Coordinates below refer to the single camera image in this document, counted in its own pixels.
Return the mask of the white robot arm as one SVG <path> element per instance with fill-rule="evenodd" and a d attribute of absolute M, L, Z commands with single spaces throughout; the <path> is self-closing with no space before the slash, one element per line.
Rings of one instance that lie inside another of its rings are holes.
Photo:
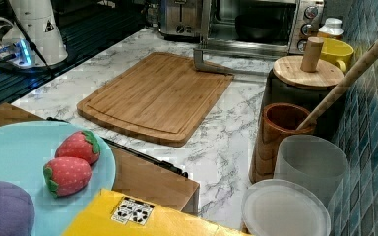
<path fill-rule="evenodd" d="M 53 66 L 68 57 L 51 0 L 8 2 L 14 17 L 0 17 L 0 57 L 14 55 L 9 63 L 21 69 Z"/>

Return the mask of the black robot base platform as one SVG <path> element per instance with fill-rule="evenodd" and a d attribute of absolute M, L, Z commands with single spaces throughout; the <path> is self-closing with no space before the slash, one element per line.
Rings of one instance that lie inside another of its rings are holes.
<path fill-rule="evenodd" d="M 143 27 L 132 0 L 0 0 L 0 103 L 12 101 Z"/>

